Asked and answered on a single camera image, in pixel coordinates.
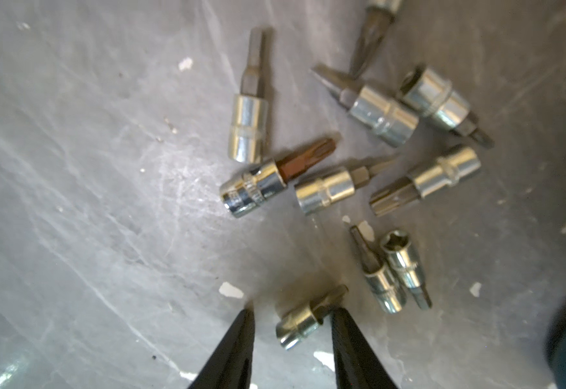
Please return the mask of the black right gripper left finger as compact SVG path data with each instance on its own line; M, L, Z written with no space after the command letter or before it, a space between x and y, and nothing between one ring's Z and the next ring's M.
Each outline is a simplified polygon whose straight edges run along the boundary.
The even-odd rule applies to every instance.
M249 389L254 344L255 315L244 309L189 388Z

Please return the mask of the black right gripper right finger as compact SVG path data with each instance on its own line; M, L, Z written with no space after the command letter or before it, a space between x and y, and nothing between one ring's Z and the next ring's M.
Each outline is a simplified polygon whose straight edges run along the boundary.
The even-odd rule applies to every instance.
M346 309L331 313L331 334L338 389L398 389Z

